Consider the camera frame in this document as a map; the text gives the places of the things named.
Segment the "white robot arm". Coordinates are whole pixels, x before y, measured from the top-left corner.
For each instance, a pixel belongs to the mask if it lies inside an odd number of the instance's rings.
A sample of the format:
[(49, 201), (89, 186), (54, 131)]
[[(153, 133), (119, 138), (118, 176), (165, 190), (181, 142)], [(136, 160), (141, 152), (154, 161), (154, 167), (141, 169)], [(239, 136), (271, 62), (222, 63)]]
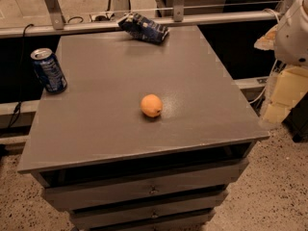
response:
[(308, 92), (308, 0), (295, 0), (277, 24), (274, 56), (285, 64), (267, 80), (261, 108), (264, 123), (281, 123)]

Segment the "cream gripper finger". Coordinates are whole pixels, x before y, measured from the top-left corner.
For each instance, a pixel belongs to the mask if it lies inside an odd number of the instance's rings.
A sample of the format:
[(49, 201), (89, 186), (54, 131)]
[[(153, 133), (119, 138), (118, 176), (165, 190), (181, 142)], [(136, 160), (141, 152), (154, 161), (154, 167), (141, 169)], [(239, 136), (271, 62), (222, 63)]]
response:
[(261, 113), (261, 120), (269, 124), (281, 123), (308, 92), (308, 67), (287, 65), (271, 83), (271, 95)]

